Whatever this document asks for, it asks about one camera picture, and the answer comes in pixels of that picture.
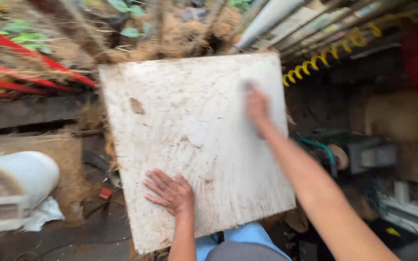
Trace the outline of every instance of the yellow coiled hose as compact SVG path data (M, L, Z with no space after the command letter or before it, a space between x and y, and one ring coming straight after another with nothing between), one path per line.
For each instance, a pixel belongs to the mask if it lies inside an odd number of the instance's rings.
M395 19L400 19L400 18L403 18L403 17L408 17L410 19L413 19L412 15L413 14L411 14L411 13L400 13L400 14L396 14L396 15L389 14L389 15L384 16L378 22L395 20ZM302 80L301 70L306 75L310 75L309 68L308 68L309 65L311 65L311 67L314 70L318 71L319 67L317 66L317 62L319 60L324 65L328 66L327 55L329 53L332 54L333 58L340 59L340 57L338 56L338 48L340 48L340 47L343 47L343 49L345 49L345 51L347 53L352 53L352 50L349 47L349 43L352 43L354 46L357 46L357 47L366 46L367 45L367 39L364 37L363 31L365 29L368 29L368 28L370 28L372 34L375 37L377 37L377 38L382 37L382 31L377 26L376 22L371 22L371 23L365 24L363 27L358 28L356 31L353 31L353 32L349 33L348 35L346 35L344 40L341 40L341 41L338 41L338 42L332 44L330 49L324 49L324 50L320 51L320 54L313 56L310 61L305 61L301 65L296 66L294 68L294 70L290 70L287 74L284 74L283 75L283 84L287 87L290 86L287 82L287 79L289 80L290 83L296 83L296 80L295 80L294 76L296 76L297 79Z

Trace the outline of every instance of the light blue fabric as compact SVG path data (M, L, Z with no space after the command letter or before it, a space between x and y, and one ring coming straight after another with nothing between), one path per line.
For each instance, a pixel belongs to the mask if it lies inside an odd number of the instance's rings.
M240 243L258 243L272 248L291 261L291 258L276 247L269 235L259 222L251 222L238 228L224 231L224 239ZM198 261L205 261L208 253L217 246L212 235L206 235L196 239L196 257Z

